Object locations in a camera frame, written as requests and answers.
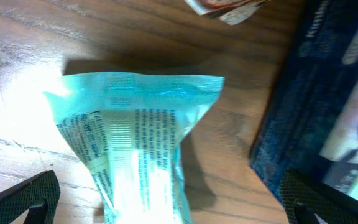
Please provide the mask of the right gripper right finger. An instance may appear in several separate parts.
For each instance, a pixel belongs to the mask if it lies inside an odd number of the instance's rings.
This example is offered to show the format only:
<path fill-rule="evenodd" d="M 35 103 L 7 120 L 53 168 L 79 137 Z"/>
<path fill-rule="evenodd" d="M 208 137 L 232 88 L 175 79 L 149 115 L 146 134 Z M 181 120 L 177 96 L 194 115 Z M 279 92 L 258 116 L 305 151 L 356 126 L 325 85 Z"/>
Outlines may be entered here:
<path fill-rule="evenodd" d="M 295 170 L 285 172 L 280 194 L 290 224 L 358 224 L 358 200 Z"/>

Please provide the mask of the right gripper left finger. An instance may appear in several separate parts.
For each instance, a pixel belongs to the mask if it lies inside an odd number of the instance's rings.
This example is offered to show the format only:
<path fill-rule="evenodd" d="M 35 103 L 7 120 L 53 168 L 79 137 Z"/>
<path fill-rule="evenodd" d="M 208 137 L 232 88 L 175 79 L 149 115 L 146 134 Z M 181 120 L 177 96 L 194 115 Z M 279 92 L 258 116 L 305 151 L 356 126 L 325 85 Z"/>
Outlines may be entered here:
<path fill-rule="evenodd" d="M 12 223 L 28 212 L 24 224 L 52 224 L 60 185 L 54 171 L 41 172 L 0 192 L 0 224 Z"/>

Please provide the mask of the blue tissue multipack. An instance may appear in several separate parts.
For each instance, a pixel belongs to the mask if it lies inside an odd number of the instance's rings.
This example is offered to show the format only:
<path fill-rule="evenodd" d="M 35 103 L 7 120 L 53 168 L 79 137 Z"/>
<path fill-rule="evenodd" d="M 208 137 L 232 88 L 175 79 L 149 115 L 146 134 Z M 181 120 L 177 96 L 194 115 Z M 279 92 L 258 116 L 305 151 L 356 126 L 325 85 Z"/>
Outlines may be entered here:
<path fill-rule="evenodd" d="M 295 169 L 358 200 L 358 0 L 306 3 L 250 167 L 276 198 Z"/>

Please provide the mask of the teal wipes packet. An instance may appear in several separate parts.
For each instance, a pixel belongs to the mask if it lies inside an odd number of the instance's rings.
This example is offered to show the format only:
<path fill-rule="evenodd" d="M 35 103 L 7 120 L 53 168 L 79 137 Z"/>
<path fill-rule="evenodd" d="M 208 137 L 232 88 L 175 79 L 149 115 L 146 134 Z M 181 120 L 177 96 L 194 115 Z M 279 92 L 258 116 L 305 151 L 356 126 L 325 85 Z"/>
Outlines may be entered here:
<path fill-rule="evenodd" d="M 45 91 L 55 125 L 89 170 L 106 223 L 191 223 L 181 142 L 224 78 L 93 72 Z"/>

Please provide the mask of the beige snack bag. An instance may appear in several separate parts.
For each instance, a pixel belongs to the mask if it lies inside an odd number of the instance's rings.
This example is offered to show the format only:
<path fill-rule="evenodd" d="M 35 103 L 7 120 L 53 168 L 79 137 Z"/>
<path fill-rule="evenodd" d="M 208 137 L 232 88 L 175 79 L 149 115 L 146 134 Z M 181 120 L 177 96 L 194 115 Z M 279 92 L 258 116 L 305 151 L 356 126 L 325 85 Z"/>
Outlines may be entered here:
<path fill-rule="evenodd" d="M 239 24 L 251 17 L 270 0 L 185 0 L 200 16 L 218 18 L 229 25 Z"/>

